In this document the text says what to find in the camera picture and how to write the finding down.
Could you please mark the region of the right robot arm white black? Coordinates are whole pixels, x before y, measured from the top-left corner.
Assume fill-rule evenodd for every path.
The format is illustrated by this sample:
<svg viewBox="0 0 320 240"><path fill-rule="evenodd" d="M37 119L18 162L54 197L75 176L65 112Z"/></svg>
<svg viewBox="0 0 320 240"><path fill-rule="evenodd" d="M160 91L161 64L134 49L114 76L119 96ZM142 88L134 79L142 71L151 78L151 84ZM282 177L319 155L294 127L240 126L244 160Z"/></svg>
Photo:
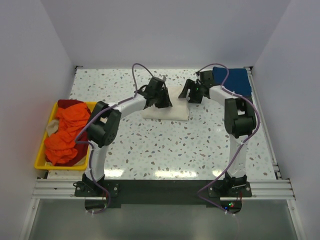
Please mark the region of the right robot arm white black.
<svg viewBox="0 0 320 240"><path fill-rule="evenodd" d="M247 149L249 139L257 132L259 114L250 96L244 97L215 82L211 71L198 71L197 80L187 79L179 94L190 103L200 104L204 97L224 107L224 128L229 134L229 163L219 178L209 185L218 196L233 197L247 186Z"/></svg>

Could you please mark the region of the cream white t shirt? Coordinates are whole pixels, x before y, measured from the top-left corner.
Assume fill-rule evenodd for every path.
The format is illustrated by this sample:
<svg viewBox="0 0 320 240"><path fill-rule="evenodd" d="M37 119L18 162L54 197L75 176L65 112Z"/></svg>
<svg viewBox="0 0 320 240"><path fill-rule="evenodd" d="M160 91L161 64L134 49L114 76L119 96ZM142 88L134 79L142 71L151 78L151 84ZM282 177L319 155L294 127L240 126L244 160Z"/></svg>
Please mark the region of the cream white t shirt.
<svg viewBox="0 0 320 240"><path fill-rule="evenodd" d="M170 101L172 103L172 107L157 108L155 106L151 106L142 110L140 112L140 115L144 119L188 121L188 101L185 98L179 98L182 90L182 86L169 86L168 93Z"/></svg>

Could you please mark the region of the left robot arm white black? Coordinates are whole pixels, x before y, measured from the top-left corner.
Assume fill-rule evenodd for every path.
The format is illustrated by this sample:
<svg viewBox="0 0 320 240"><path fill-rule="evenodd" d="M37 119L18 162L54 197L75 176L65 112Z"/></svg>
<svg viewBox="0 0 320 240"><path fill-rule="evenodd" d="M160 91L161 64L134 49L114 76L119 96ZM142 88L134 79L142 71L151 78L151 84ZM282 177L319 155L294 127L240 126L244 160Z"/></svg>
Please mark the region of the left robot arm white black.
<svg viewBox="0 0 320 240"><path fill-rule="evenodd" d="M82 180L75 183L77 197L109 197L105 180L105 161L109 148L118 133L120 121L128 115L155 106L158 109L171 107L166 78L152 77L148 84L137 89L134 96L117 103L95 104L91 116L80 132L87 133L90 154Z"/></svg>

